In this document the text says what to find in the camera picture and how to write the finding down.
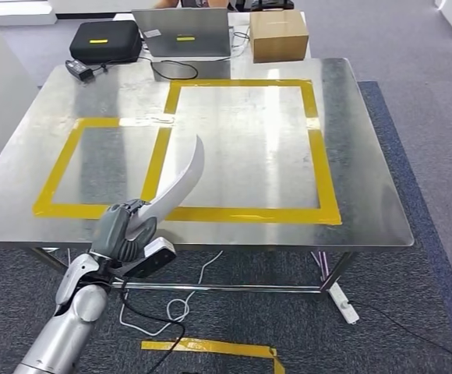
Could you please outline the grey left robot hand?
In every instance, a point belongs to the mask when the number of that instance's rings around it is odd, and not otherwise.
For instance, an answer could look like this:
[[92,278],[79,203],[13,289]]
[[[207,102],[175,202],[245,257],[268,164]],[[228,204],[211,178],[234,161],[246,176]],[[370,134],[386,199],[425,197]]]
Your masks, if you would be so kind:
[[128,234],[129,221],[146,204],[141,199],[132,199],[108,207],[97,223],[89,250],[93,256],[133,262],[156,233],[157,220],[149,217],[139,222],[134,234]]

